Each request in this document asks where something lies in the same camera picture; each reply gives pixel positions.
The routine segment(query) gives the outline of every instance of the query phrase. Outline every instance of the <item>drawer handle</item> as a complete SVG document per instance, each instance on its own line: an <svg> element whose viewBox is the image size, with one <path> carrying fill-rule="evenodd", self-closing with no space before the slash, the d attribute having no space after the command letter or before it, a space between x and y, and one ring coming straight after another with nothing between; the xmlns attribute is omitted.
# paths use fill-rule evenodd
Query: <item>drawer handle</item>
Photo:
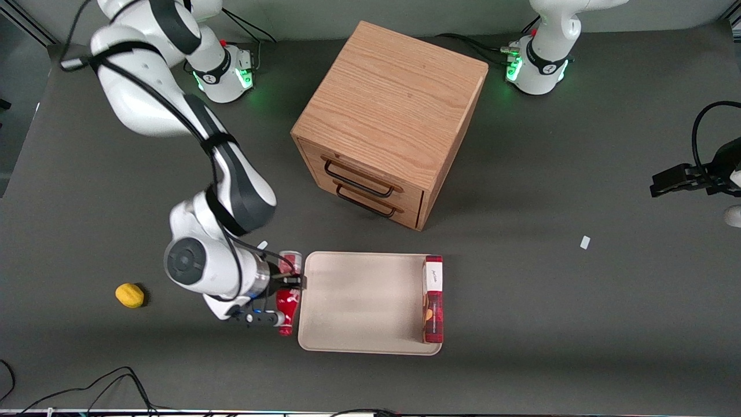
<svg viewBox="0 0 741 417"><path fill-rule="evenodd" d="M342 181L344 183L348 183L348 184L350 184L351 186L353 186L353 187L355 187L357 189L360 189L360 190L363 190L363 191L369 193L370 195L376 196L378 198L387 198L388 196L391 195L391 192L393 192L393 187L389 187L388 188L388 191L386 191L385 193L383 193L383 194L382 193L379 193L378 191L376 191L376 190L374 190L372 188L368 188L368 187L366 187L363 184L360 184L360 183L357 183L355 181L352 181L350 178L345 178L342 175L337 174L336 172L330 171L329 170L330 165L332 165L332 161L327 160L327 163L325 163L325 172L330 177L335 178L337 180L340 180L340 181Z"/></svg>
<svg viewBox="0 0 741 417"><path fill-rule="evenodd" d="M361 202L359 202L357 200L354 200L352 198L349 198L346 195L343 195L341 192L339 192L341 189L342 189L342 184L337 184L337 191L336 191L337 197L342 198L343 200L347 200L347 201L351 202L352 204L354 204L354 205L356 205L358 207L363 207L364 209L366 209L368 211L372 211L373 213L378 214L381 217L386 217L387 219L389 217L393 216L396 213L396 207L391 207L391 211L390 212L384 213L383 211L376 210L373 207L366 206L365 204L363 204L363 203L361 203Z"/></svg>

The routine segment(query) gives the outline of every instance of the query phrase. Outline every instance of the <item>cable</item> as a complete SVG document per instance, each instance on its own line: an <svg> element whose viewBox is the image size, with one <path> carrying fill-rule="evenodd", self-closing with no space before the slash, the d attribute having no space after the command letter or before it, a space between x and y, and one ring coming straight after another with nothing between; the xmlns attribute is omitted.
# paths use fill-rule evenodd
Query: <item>cable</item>
<svg viewBox="0 0 741 417"><path fill-rule="evenodd" d="M93 406L95 405L95 403L98 402L98 400L103 396L103 394L105 394L105 392L108 391L116 382L121 381L123 378L126 378L126 377L131 378L131 380L134 381L134 384L136 384L136 380L134 379L133 375L131 375L130 373L125 373L124 375L117 376L116 379L114 379L108 385L106 385L105 388L103 388L103 390L98 394L98 396L95 397L95 399L93 400L93 402L90 403L90 406L85 411L85 415L86 416L89 416L90 415L90 409L93 408ZM145 397L143 397L143 396L142 396L142 400L144 401L144 405L147 406L147 412L148 413L151 413L151 410L154 408L154 407L152 407L152 404Z"/></svg>
<svg viewBox="0 0 741 417"><path fill-rule="evenodd" d="M10 367L10 364L6 361L0 359L0 364L3 364L7 368L7 373L10 374L10 389L7 391L7 393L5 393L5 395L0 397L0 403L2 403L3 400L5 400L16 388L16 374L13 372L13 368Z"/></svg>
<svg viewBox="0 0 741 417"><path fill-rule="evenodd" d="M72 35L75 33L75 29L77 28L77 22L80 20L80 16L82 16L82 12L85 10L88 4L90 4L92 0L84 0L82 4L80 4L80 8L77 9L77 13L75 14L75 19L72 20L72 27L70 27L70 32L67 34L67 40L64 41L64 47L62 48L62 54L59 58L59 68L62 69L65 73L72 72L73 70L68 70L67 68L62 67L62 62L66 61L65 56L67 55L67 52L70 51L70 45L72 44Z"/></svg>
<svg viewBox="0 0 741 417"><path fill-rule="evenodd" d="M453 39L459 39L467 44L475 45L477 47L480 47L483 50L490 50L492 52L499 52L499 48L497 47L491 47L487 44L483 44L473 38L470 38L468 36L459 35L458 33L440 33L439 35L436 35L438 37L442 38L453 38Z"/></svg>
<svg viewBox="0 0 741 417"><path fill-rule="evenodd" d="M460 41L463 41L473 52L476 53L476 55L480 56L486 62L489 62L491 64L496 64L496 65L499 65L499 64L508 65L507 62L502 61L502 60L493 59L484 53L485 51L501 52L501 50L497 47L491 47L475 39L469 38L468 36L459 35L458 33L440 33L437 36L441 38L452 38L452 39L458 39Z"/></svg>
<svg viewBox="0 0 741 417"><path fill-rule="evenodd" d="M524 27L524 28L523 28L523 29L522 29L522 30L520 31L520 33L526 33L526 32L527 32L528 30L530 30L530 28L531 28L531 27L533 27L533 25L534 25L534 24L536 24L536 23L537 23L537 22L538 22L539 20L540 20L540 15L538 15L538 17L536 17L535 19L533 19L533 21L532 21L532 22L530 22L530 23L529 23L529 24L528 24L527 26L525 26L525 27Z"/></svg>
<svg viewBox="0 0 741 417"><path fill-rule="evenodd" d="M255 39L255 42L257 42L257 64L253 65L253 69L254 70L260 69L260 63L262 62L262 57L260 56L262 52L262 40L260 40L257 36L253 35L249 29L242 26L242 24L239 23L234 17L232 17L232 15L230 15L229 13L226 13L226 15L229 19L232 20L232 22L236 23L237 26L241 27L243 31L249 33L250 36L252 36L252 39Z"/></svg>
<svg viewBox="0 0 741 417"><path fill-rule="evenodd" d="M231 21L232 21L232 22L236 23L236 25L237 25L237 26L241 27L243 31L247 32L247 33L248 33L248 34L249 34L249 35L250 35L250 36L252 37L252 39L254 39L254 40L255 40L255 42L257 42L257 44L258 44L258 45L260 44L260 42L262 42L262 40L260 40L260 39L259 39L259 38L258 38L257 36L255 36L255 35L254 35L254 33L250 32L250 30L249 30L249 29L247 29L246 27L242 26L242 24L241 24L241 23L239 23L239 22L238 22L238 21L237 21L237 20L236 20L236 19L234 18L234 16L230 15L229 13L226 13L226 15L227 15L227 17L228 17L229 19L231 19Z"/></svg>
<svg viewBox="0 0 741 417"><path fill-rule="evenodd" d="M172 113L175 118L180 121L180 123L183 124L183 126L188 129L188 131L200 142L203 143L207 138L204 138L201 136L201 133L196 129L196 126L193 125L193 123L190 122L190 120L181 113L178 108L176 108L172 103L170 103L167 99L165 99L157 90L152 88L150 85L145 84L142 80L134 76L132 73L126 71L125 69L119 67L116 64L113 64L111 61L108 61L107 59L104 59L101 61L101 65L105 66L106 68L112 70L113 72L116 72L117 74L123 76L125 79L128 79L132 83L134 83L136 86L140 87L144 92L148 93L152 98L154 98L159 104L161 104L163 107L165 107L169 112ZM216 184L219 183L219 178L216 174L216 161L213 157L213 154L208 155L210 163L211 163L211 174L212 174L212 181L213 186L216 186ZM221 301L234 301L237 297L240 296L240 292L242 290L242 282L244 280L242 276L242 262L239 260L239 254L237 254L236 249L234 248L234 245L231 243L231 235L227 233L227 231L224 229L224 225L222 225L221 222L216 220L216 224L219 225L219 229L221 229L222 234L224 235L224 239L227 241L227 245L229 246L229 250L232 254L232 257L234 258L234 262L236 264L237 268L237 290L236 294L228 299L221 299Z"/></svg>
<svg viewBox="0 0 741 417"><path fill-rule="evenodd" d="M398 414L394 413L393 411L383 410L380 408L355 408L352 410L345 410L345 411L340 411L338 413L334 413L330 417L338 417L338 416L342 416L343 414L350 414L350 413L373 413L373 414L380 414L381 417L398 417Z"/></svg>
<svg viewBox="0 0 741 417"><path fill-rule="evenodd" d="M227 9L226 9L225 7L223 7L223 8L222 8L222 11L223 11L224 13L226 13L227 15L232 15L232 16L236 17L237 19L241 20L241 21L242 21L242 22L244 22L245 24L248 24L249 26L251 26L251 27L254 27L255 29L259 30L260 32L263 32L263 33L264 33L264 34L265 34L265 35L266 35L266 36L267 36L268 38L270 38L270 40L271 40L271 41L272 41L273 43L277 43L277 42L278 42L278 41L276 41L276 39L275 39L275 38L273 38L273 35L270 35L270 34L269 34L268 32L264 31L263 29L261 29L261 28L257 27L257 26L256 26L256 25L254 25L254 24L251 24L250 22L248 22L248 21L244 20L243 18L241 18L241 17L237 16L237 15L236 15L235 13L233 13L233 12L231 12L231 11L227 10Z"/></svg>
<svg viewBox="0 0 741 417"><path fill-rule="evenodd" d="M71 392L74 392L74 391L86 391L86 390L89 390L90 388L94 387L97 383L99 383L100 381L102 381L103 379L105 379L106 377L111 376L112 374L114 374L114 373L116 373L116 372L118 372L120 370L127 370L128 372L125 373L124 375L119 376L116 380L122 378L125 375L129 375L131 377L131 379L133 379L134 384L136 385L136 389L139 391L139 395L142 397L142 400L147 405L147 407L148 407L147 411L150 412L152 410L152 407L151 407L152 403L149 401L149 397L147 396L147 392L144 390L144 385L142 385L142 382L139 380L139 377L136 376L136 372L134 372L134 370L131 369L131 367L118 367L118 368L115 368L114 370L110 371L109 373L107 373L107 374L105 374L105 375L103 375L101 377L98 377L95 381L93 381L90 385L88 385L85 388L68 388L66 390L58 391L58 392L56 392L54 394L46 395L45 397L40 398L39 400L36 400L33 403L31 403L31 405L29 405L28 407L24 408L23 411L21 411L19 414L23 414L23 413L27 412L31 408L34 408L38 403L40 403L42 401L45 401L45 400L48 400L49 398L53 398L53 397L56 397L56 396L59 396L59 395L62 395L62 394L66 394L66 393L71 393Z"/></svg>
<svg viewBox="0 0 741 417"><path fill-rule="evenodd" d="M697 131L700 128L700 122L702 121L702 118L705 116L706 113L708 113L712 108L719 107L727 105L729 107L735 107L735 108L741 108L741 102L732 102L728 100L723 100L715 103L711 103L709 105L706 105L705 108L703 108L695 118L694 124L692 125L692 158L695 162L695 168L697 168L700 171L700 174L702 175L702 178L710 184L710 188L714 189L715 191L722 192L723 194L728 195L734 195L734 193L723 190L720 187L716 186L713 180L710 178L710 174L708 174L707 168L702 164L700 161L700 153L697 151Z"/></svg>
<svg viewBox="0 0 741 417"><path fill-rule="evenodd" d="M84 0L83 3L80 5L79 9L77 10L77 13L75 14L75 19L73 20L72 27L70 28L70 32L67 35L67 41L64 43L64 47L62 48L62 54L61 54L61 56L59 58L59 67L64 72L72 72L72 71L75 71L75 70L80 70L80 69L84 68L85 66L89 65L89 61L84 61L84 65L82 65L81 67L67 69L67 68L64 68L62 66L62 62L66 60L65 59L65 56L67 55L67 52L70 49L70 44L72 42L72 36L73 36L73 34L75 32L75 28L77 27L77 23L78 23L78 21L80 19L80 16L82 15L82 12L86 8L86 6L91 1L92 0ZM225 9L225 12L230 17L231 17L231 15L233 15L233 13L229 12L226 9ZM234 16L236 18L238 18L239 20L242 20L245 23L249 24L250 26L256 28L257 30L260 30L261 32L265 33L266 35L268 35L275 42L275 38L273 38L269 33L265 32L264 30L260 29L259 27L254 26L253 24L245 21L244 19L242 19L242 18L240 18L240 17L238 17L236 15L234 15ZM245 29L245 31L247 31L258 42L258 59L259 59L259 53L260 53L260 46L259 45L260 45L260 40L258 38L256 38L254 35L252 35L252 33L246 27L243 27L235 19L232 19L232 20L234 20L234 22L237 23L240 27L242 27L243 29ZM185 117L185 115L183 115L183 113L177 107L175 107L172 103L170 103L170 101L168 101L164 96L162 96L152 86L144 83L142 80L140 80L139 78L137 78L136 76L134 76L132 73L130 73L127 70L119 67L116 64L113 64L111 61L109 61L107 59L102 59L100 61L100 65L105 66L106 68L112 70L113 72L117 73L120 76L123 76L125 79L131 81L134 85L136 85L137 87L139 87L142 90L144 90L145 93L149 94L160 105L162 105L163 107L165 107L165 109L167 109L170 113L172 113L172 115L178 121L180 121L180 123L182 123L183 126L186 129L188 129L188 131L200 143L203 143L205 140L207 140L207 137L203 137L201 135L201 133L198 131L198 129L196 128L196 126L193 125L193 123L191 123L190 120L188 120L188 118ZM213 186L216 186L216 184L218 183L218 179L219 179L218 176L217 176L217 174L216 174L216 161L214 160L213 153L212 154L209 154L208 157L209 157L209 160L210 160L210 163L211 163ZM237 286L236 294L232 298L229 298L229 299L226 299L226 300L223 300L222 299L222 301L234 301L237 297L239 297L240 292L242 290L242 282L244 280L244 278L242 276L242 263L240 262L239 255L237 254L237 251L236 251L234 245L232 244L232 237L231 237L231 235L226 232L226 230L224 228L224 225L222 225L221 222L219 222L218 220L216 220L216 223L219 225L219 229L221 229L222 234L224 235L224 239L226 240L227 245L229 246L229 250L230 250L230 252L232 254L232 257L234 258L234 262L236 264L236 268L237 268L237 272L238 272L238 277L237 277L238 286ZM293 264L291 264L291 267L292 267L292 270L295 272L296 270L295 270L295 268L293 268Z"/></svg>
<svg viewBox="0 0 741 417"><path fill-rule="evenodd" d="M268 251L266 249L260 249L257 246L252 246L252 245L250 245L249 243L246 243L243 240L237 239L236 237L230 237L230 239L233 240L234 243L236 243L237 245L240 245L240 246L242 246L242 247L244 247L246 249L249 249L250 251L252 251L254 253L257 253L258 255L263 255L263 256L270 255L270 256L272 256L272 257L274 257L276 259L280 259L283 262L286 262L290 266L290 270L292 271L293 275L294 276L300 276L300 274L298 272L296 272L296 266L293 265L293 262L289 261L285 257L283 257L281 255L278 255L275 252L271 252L271 251Z"/></svg>

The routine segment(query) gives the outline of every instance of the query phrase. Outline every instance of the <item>green indicator light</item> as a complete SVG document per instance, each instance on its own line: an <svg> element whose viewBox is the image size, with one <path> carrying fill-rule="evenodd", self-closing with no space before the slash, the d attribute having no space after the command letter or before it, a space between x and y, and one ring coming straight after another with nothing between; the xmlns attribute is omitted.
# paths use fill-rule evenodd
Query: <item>green indicator light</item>
<svg viewBox="0 0 741 417"><path fill-rule="evenodd" d="M244 87L245 90L252 87L252 74L250 73L250 71L234 68L234 73L236 74L237 78L239 78L239 82L242 83L242 87Z"/></svg>
<svg viewBox="0 0 741 417"><path fill-rule="evenodd" d="M558 80L561 81L563 79L563 73L566 72L566 66L568 65L568 59L563 63L563 68L561 68L561 75L558 76Z"/></svg>
<svg viewBox="0 0 741 417"><path fill-rule="evenodd" d="M514 69L510 69L507 71L507 79L510 81L514 81L517 79L517 74L519 74L520 68L522 68L522 58L517 58L515 62L512 62L510 64Z"/></svg>
<svg viewBox="0 0 741 417"><path fill-rule="evenodd" d="M201 80L198 78L195 72L193 73L193 78L195 78L196 82L198 82L198 89L203 91L203 85L201 85Z"/></svg>

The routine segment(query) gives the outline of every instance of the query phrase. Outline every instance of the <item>gray table surface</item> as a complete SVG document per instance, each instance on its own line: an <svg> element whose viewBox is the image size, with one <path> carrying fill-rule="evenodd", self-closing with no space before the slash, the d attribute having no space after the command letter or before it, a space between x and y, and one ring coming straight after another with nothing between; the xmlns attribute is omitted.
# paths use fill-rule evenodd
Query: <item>gray table surface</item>
<svg viewBox="0 0 741 417"><path fill-rule="evenodd" d="M734 200L648 191L691 161L704 105L741 99L727 24L586 34L542 97L492 68L422 233L321 191L288 134L342 45L266 45L256 89L213 106L279 199L250 241L443 255L442 351L306 352L217 321L162 270L170 208L209 180L201 149L128 131L92 72L53 70L0 203L0 357L18 375L5 407L127 364L154 402L181 408L741 414L741 230L722 221ZM735 109L704 123L705 158L741 131ZM144 283L152 304L122 307L123 282ZM100 405L140 404L123 384Z"/></svg>

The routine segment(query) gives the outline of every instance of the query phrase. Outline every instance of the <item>tray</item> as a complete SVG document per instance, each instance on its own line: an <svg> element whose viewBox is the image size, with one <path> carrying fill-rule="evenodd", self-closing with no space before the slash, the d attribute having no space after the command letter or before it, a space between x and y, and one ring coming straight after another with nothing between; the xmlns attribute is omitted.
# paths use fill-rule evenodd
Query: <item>tray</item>
<svg viewBox="0 0 741 417"><path fill-rule="evenodd" d="M306 258L299 344L326 352L434 355L422 342L426 255L314 252Z"/></svg>

